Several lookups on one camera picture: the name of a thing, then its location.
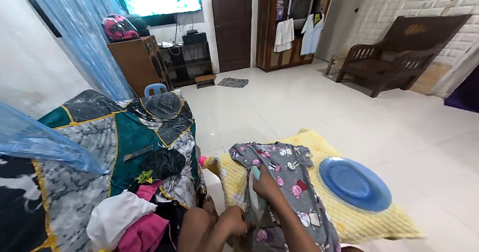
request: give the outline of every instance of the white shirt hanging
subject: white shirt hanging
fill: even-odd
[[[301,33],[304,33],[301,42],[301,55],[314,54],[318,48],[318,42],[324,27],[324,17],[316,25],[314,25],[313,18],[314,14],[308,16],[301,31]]]
[[[282,21],[278,23],[276,28],[276,40],[274,41],[274,51],[281,52],[290,49],[295,39],[295,27],[293,19]]]

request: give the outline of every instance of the wooden armrest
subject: wooden armrest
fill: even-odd
[[[426,69],[443,46],[436,45],[428,50],[408,50],[399,53],[392,62],[392,73]]]
[[[348,56],[346,56],[346,60],[344,61],[344,65],[365,59],[377,59],[381,54],[380,46],[385,41],[386,39],[382,39],[372,45],[355,45],[351,47]]]

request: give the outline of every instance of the yellow blanket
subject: yellow blanket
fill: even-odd
[[[401,239],[424,236],[406,212],[395,203],[382,212],[369,212],[351,206],[334,195],[318,174],[319,166],[325,158],[342,157],[342,154],[316,132],[301,129],[298,134],[278,141],[295,146],[303,145],[310,149],[314,167],[308,168],[309,177],[326,206],[341,243],[358,244],[380,238]],[[243,202],[247,173],[242,165],[234,162],[228,154],[218,154],[207,158],[205,166],[219,176],[227,206]]]

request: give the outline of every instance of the blue plate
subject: blue plate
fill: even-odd
[[[380,212],[392,203],[391,191],[381,178],[350,159],[330,157],[323,160],[320,175],[332,192],[358,208]]]

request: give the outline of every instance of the black cloth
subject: black cloth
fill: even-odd
[[[183,223],[183,216],[186,213],[186,208],[181,206],[177,201],[169,203],[156,203],[155,214],[170,221],[170,228],[166,228],[165,234],[158,245],[155,252],[173,252],[176,249],[171,244],[173,241],[175,247],[178,247],[178,237],[180,237],[181,225]]]
[[[141,163],[141,174],[135,178],[138,184],[153,183],[181,173],[186,158],[176,149],[162,148],[148,152]]]

